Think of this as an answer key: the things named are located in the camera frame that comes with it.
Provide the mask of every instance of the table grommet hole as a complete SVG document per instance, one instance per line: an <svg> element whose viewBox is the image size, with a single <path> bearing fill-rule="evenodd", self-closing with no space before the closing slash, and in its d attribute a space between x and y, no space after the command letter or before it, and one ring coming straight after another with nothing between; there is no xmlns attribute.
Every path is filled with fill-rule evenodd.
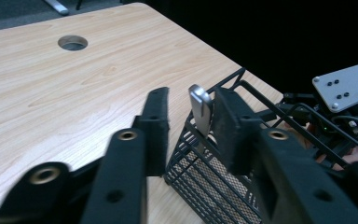
<svg viewBox="0 0 358 224"><path fill-rule="evenodd" d="M76 51L85 49L89 42L80 35L65 35L58 40L58 45L62 49Z"/></svg>

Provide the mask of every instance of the wood grain surface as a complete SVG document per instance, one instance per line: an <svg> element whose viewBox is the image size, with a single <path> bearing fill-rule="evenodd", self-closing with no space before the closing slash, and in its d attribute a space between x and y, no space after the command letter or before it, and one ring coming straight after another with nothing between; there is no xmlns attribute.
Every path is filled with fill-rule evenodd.
<svg viewBox="0 0 358 224"><path fill-rule="evenodd" d="M66 35L84 37L87 47L61 49ZM239 68L139 3L0 30L0 202L37 164L63 161L75 170L101 157L159 87L170 88L170 156L190 111L187 89L209 89ZM281 99L254 75L245 78ZM149 223L202 223L162 178L148 185Z"/></svg>

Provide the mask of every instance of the mounting hole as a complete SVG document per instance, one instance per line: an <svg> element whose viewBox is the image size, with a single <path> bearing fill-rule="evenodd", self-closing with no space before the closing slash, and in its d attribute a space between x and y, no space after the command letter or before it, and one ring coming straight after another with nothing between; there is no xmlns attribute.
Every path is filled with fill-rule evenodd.
<svg viewBox="0 0 358 224"><path fill-rule="evenodd" d="M271 131L268 133L268 135L276 140L286 140L289 136L287 136L286 133L279 132L279 131Z"/></svg>
<svg viewBox="0 0 358 224"><path fill-rule="evenodd" d="M58 40L58 45L62 49L72 51L85 49L88 44L87 39L79 35L66 35Z"/></svg>
<svg viewBox="0 0 358 224"><path fill-rule="evenodd" d="M60 175L60 170L56 167L46 167L34 172L30 177L30 182L35 185L46 184Z"/></svg>
<svg viewBox="0 0 358 224"><path fill-rule="evenodd" d="M329 194L327 191L323 189L317 189L313 192L313 196L315 196L317 199L325 201L325 202L331 202L333 201L333 196Z"/></svg>
<svg viewBox="0 0 358 224"><path fill-rule="evenodd" d="M106 200L110 203L117 203L124 198L124 193L121 190L112 190L106 195Z"/></svg>
<svg viewBox="0 0 358 224"><path fill-rule="evenodd" d="M135 132L124 132L118 136L118 139L123 140L123 141L129 141L136 137L137 137L137 134Z"/></svg>

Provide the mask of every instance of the small metal object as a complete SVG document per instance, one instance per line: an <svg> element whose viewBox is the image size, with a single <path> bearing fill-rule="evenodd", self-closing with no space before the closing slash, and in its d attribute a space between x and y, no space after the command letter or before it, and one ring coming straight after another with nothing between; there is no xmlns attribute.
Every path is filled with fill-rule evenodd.
<svg viewBox="0 0 358 224"><path fill-rule="evenodd" d="M46 167L36 171L30 177L30 182L35 185L46 184L60 175L60 170L56 167Z"/></svg>
<svg viewBox="0 0 358 224"><path fill-rule="evenodd" d="M211 96L197 84L188 89L190 94L191 111L196 121L197 129L203 137L207 138L211 126L213 101ZM204 146L199 144L199 152L203 153Z"/></svg>
<svg viewBox="0 0 358 224"><path fill-rule="evenodd" d="M357 127L356 122L353 120L349 121L348 124L350 125L351 128Z"/></svg>
<svg viewBox="0 0 358 224"><path fill-rule="evenodd" d="M276 139L276 140L286 140L289 136L286 133L279 132L279 131L271 131L268 133L269 137Z"/></svg>
<svg viewBox="0 0 358 224"><path fill-rule="evenodd" d="M333 104L331 105L331 108L333 108L333 109L338 109L338 103L333 103Z"/></svg>
<svg viewBox="0 0 358 224"><path fill-rule="evenodd" d="M123 141L130 141L135 139L138 135L135 132L123 132L118 136L118 139Z"/></svg>

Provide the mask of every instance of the metal bracket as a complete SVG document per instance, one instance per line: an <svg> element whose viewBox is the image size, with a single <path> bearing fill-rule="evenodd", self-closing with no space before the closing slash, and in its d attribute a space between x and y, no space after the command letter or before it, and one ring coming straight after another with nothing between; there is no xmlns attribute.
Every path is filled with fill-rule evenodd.
<svg viewBox="0 0 358 224"><path fill-rule="evenodd" d="M312 83L333 113L358 104L358 65L315 77Z"/></svg>

